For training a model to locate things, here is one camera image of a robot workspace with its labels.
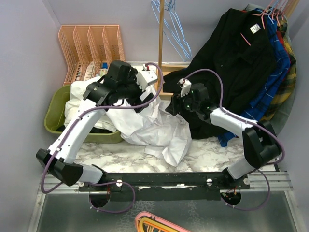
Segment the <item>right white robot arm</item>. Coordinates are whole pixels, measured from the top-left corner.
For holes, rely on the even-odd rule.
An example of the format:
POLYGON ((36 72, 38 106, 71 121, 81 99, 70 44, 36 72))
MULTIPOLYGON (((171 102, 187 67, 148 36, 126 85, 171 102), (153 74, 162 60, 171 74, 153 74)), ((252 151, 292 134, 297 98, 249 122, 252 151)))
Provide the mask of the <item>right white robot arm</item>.
POLYGON ((181 91, 173 94, 166 111, 172 115, 192 112, 199 120, 234 133, 242 139, 244 155, 223 170, 222 184, 233 189, 239 179, 248 173, 266 165, 282 153, 282 146, 267 121, 259 123, 236 115, 223 107, 212 104, 207 88, 191 84, 189 80, 180 80, 181 91))

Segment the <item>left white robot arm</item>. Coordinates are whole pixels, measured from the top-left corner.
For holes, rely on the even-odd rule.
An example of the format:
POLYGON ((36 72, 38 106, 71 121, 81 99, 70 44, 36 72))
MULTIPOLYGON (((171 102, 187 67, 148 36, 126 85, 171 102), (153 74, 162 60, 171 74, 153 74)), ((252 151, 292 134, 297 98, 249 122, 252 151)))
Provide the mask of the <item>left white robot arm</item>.
POLYGON ((86 87, 77 116, 48 149, 39 149, 36 154, 44 168, 42 183, 45 176, 51 174, 67 186, 86 182, 97 191, 106 187, 104 172, 94 165, 75 163, 77 153, 94 125, 109 109, 125 109, 116 105, 119 100, 126 100, 127 108, 138 113, 156 98, 153 93, 140 98, 147 87, 158 81, 156 73, 149 69, 150 65, 146 63, 138 71, 129 63, 115 60, 106 75, 86 87))

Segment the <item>light blue wire hanger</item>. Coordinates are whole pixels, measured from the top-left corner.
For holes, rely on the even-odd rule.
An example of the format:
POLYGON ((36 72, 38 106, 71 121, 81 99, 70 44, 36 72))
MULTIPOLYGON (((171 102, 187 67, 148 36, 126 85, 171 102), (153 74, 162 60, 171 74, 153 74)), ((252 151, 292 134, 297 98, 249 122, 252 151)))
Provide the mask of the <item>light blue wire hanger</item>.
POLYGON ((176 13, 176 1, 164 1, 163 34, 176 50, 180 58, 186 62, 192 58, 192 51, 176 13))

